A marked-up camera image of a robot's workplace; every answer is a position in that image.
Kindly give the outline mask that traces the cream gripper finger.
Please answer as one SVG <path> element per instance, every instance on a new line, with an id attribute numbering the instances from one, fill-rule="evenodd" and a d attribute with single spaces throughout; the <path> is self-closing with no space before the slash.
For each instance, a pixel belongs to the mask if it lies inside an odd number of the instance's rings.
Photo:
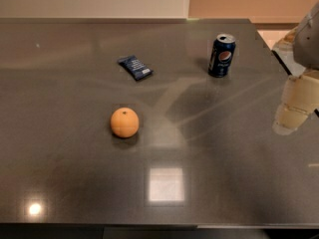
<path id="1" fill-rule="evenodd" d="M 306 69 L 300 76 L 289 76 L 272 128 L 279 135 L 289 135 L 318 108 L 319 71 Z"/>

